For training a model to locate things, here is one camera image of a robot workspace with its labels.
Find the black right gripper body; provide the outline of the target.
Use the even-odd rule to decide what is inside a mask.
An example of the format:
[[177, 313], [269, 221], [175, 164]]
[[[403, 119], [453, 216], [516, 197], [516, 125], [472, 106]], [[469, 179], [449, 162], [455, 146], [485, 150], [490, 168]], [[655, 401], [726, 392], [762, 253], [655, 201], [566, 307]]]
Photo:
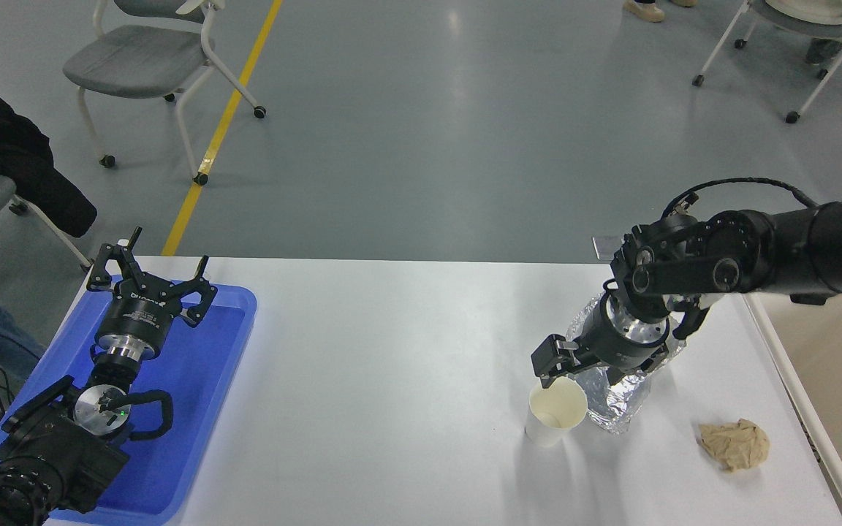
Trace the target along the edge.
[[615, 297], [601, 297], [585, 320], [582, 347], [598, 362], [625, 373], [646, 370], [667, 351], [668, 319], [636, 319]]

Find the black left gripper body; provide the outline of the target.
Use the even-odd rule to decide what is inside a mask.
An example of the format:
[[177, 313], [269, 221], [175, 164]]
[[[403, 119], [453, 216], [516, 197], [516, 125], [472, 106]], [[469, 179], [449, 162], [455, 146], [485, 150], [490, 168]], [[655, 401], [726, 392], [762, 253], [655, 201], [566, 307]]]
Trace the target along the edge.
[[163, 346], [178, 308], [166, 297], [155, 297], [130, 280], [114, 283], [113, 300], [96, 331], [106, 346], [113, 338], [131, 337], [148, 346]]

